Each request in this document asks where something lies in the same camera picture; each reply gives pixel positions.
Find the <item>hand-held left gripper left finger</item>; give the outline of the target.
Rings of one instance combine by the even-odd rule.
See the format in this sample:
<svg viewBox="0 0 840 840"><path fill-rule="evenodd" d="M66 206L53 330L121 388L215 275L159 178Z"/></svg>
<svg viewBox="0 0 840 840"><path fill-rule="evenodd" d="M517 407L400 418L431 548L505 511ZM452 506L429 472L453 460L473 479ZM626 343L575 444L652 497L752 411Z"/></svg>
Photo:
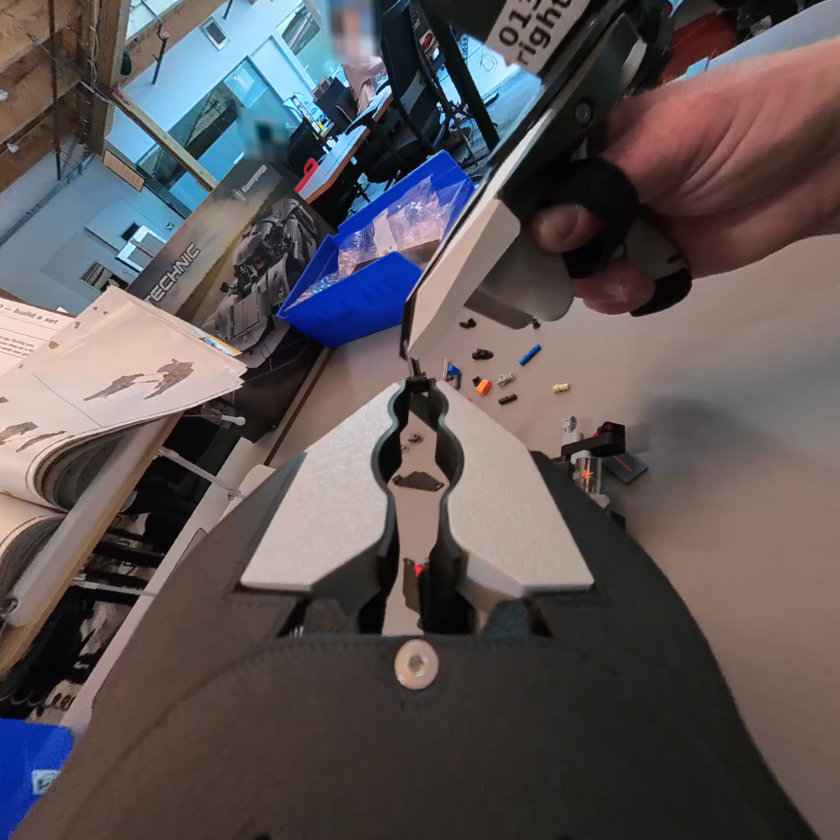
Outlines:
<svg viewBox="0 0 840 840"><path fill-rule="evenodd" d="M401 463L392 384L289 463L266 530L239 583L258 592L370 601L383 588L383 557L396 535L386 477Z"/></svg>

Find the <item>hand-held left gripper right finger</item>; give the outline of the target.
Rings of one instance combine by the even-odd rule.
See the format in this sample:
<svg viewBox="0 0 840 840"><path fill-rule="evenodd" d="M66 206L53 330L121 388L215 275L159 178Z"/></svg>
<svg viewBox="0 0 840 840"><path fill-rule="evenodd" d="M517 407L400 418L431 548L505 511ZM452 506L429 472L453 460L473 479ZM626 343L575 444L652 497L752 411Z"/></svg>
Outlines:
<svg viewBox="0 0 840 840"><path fill-rule="evenodd" d="M500 602L588 592L594 578L530 451L446 383L438 441L455 447L441 523L455 543L459 594L489 614Z"/></svg>

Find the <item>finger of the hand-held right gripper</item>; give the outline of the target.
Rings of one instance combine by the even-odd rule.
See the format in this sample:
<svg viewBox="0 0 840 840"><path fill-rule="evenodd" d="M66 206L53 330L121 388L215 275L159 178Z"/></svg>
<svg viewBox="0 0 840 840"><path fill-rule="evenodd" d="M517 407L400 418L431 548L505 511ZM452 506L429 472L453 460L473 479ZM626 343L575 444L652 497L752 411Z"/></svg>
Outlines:
<svg viewBox="0 0 840 840"><path fill-rule="evenodd" d="M533 213L535 189L517 182L527 165L540 175L553 153L539 142L558 118L548 108L500 158L477 186L406 301L401 356L419 361L449 329L463 308L510 329L533 319L560 319L560 256L535 245L525 216Z"/></svg>

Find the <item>black grey lego assembly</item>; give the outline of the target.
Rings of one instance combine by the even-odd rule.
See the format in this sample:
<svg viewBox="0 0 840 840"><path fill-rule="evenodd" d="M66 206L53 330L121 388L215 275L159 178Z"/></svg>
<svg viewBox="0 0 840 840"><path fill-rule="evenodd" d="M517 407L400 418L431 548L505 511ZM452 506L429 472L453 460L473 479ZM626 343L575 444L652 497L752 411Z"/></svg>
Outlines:
<svg viewBox="0 0 840 840"><path fill-rule="evenodd" d="M569 464L574 484L591 501L611 518L622 521L613 514L611 501L602 491L602 459L626 452L626 427L620 423L605 422L590 437L561 446L560 462Z"/></svg>

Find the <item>dark lego set box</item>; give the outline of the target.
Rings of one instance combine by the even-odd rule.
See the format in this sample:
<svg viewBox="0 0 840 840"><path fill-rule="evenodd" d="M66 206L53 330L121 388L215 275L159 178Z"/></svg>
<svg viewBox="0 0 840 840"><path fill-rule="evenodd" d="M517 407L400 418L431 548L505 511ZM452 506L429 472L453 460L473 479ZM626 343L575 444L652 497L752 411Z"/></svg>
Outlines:
<svg viewBox="0 0 840 840"><path fill-rule="evenodd" d="M333 232L297 183L283 167L236 163L128 288L239 351L247 372L224 401L252 443L281 424L324 352L279 316Z"/></svg>

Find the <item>lego instruction booklet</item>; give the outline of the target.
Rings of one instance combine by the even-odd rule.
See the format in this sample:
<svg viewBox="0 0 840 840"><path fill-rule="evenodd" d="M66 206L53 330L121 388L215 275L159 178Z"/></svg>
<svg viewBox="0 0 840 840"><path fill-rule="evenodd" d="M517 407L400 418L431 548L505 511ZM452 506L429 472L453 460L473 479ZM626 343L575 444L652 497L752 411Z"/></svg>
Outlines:
<svg viewBox="0 0 840 840"><path fill-rule="evenodd" d="M96 478L126 431L243 384L236 353L111 287L80 315L1 303L1 593Z"/></svg>

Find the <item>person's right hand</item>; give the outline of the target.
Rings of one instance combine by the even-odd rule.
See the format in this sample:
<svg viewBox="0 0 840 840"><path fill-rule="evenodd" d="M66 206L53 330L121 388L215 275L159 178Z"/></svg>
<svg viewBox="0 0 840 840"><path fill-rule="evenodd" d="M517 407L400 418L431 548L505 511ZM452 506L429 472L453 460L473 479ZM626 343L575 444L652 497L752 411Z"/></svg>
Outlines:
<svg viewBox="0 0 840 840"><path fill-rule="evenodd" d="M696 279L837 235L838 38L626 99L592 141Z"/></svg>

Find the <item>clear plastic bags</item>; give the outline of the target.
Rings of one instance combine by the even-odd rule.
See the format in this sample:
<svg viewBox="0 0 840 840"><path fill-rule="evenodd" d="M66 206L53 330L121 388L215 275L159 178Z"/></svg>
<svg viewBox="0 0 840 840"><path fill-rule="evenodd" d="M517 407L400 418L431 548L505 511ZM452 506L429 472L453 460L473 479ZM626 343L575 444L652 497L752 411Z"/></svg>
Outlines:
<svg viewBox="0 0 840 840"><path fill-rule="evenodd" d="M336 270L311 283L296 304L389 254L399 254L415 267L425 268L461 201L468 199L473 189L471 180L436 188L430 177L413 185L359 231L341 238Z"/></svg>

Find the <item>blue plastic bin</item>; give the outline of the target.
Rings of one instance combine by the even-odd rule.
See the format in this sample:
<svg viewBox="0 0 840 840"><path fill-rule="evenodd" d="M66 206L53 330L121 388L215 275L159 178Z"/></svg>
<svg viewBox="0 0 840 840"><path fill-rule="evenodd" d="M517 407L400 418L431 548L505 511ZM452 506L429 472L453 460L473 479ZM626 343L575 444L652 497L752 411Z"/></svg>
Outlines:
<svg viewBox="0 0 840 840"><path fill-rule="evenodd" d="M390 203L426 177L432 179L436 188L470 180L446 151L438 152L422 163L372 203L341 223L335 235L328 235L322 241L301 278L280 306L277 316L331 349L399 324L403 318L404 305L424 270L415 267L399 254L377 259L302 303L296 304L296 300L315 280L336 270L339 243L343 236L359 231ZM469 198L461 201L458 213L448 223L445 234L453 227L474 190L475 186Z"/></svg>
<svg viewBox="0 0 840 840"><path fill-rule="evenodd" d="M8 839L44 795L74 744L63 726L1 719L1 838Z"/></svg>

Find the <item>flat grey orange striped tile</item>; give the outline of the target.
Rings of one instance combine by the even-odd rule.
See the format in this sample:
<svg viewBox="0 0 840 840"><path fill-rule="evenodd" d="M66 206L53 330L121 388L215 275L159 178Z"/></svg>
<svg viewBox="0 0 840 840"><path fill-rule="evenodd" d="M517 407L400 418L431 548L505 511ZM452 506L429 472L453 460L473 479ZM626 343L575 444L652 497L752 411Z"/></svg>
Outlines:
<svg viewBox="0 0 840 840"><path fill-rule="evenodd" d="M628 452L602 458L602 466L624 485L629 485L648 471L648 465L645 462Z"/></svg>

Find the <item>black office chair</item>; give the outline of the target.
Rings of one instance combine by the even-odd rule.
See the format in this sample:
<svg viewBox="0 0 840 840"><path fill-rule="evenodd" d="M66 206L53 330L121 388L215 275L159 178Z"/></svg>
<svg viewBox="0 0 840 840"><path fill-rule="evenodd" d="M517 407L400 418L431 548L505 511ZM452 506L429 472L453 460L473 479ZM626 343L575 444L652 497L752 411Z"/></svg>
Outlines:
<svg viewBox="0 0 840 840"><path fill-rule="evenodd" d="M387 119L371 129L371 140L383 152L381 162L372 165L371 177L399 180L448 150L456 138L466 152L462 166L477 184L487 173L489 153L499 136L459 47L441 48L444 59L454 59L447 73L460 98L455 104L423 49L412 2L374 2L373 10L392 100Z"/></svg>

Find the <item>wooden office desk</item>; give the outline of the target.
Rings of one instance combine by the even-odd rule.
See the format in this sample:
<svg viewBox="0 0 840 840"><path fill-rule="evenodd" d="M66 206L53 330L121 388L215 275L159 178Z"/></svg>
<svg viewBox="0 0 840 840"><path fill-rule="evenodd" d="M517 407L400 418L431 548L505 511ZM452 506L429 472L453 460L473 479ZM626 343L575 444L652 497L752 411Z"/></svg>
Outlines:
<svg viewBox="0 0 840 840"><path fill-rule="evenodd" d="M300 188L298 194L302 199L313 203L338 182L371 133L371 127L382 119L392 102L392 88L385 85L375 94L368 108L340 135L331 151L324 156L314 173Z"/></svg>

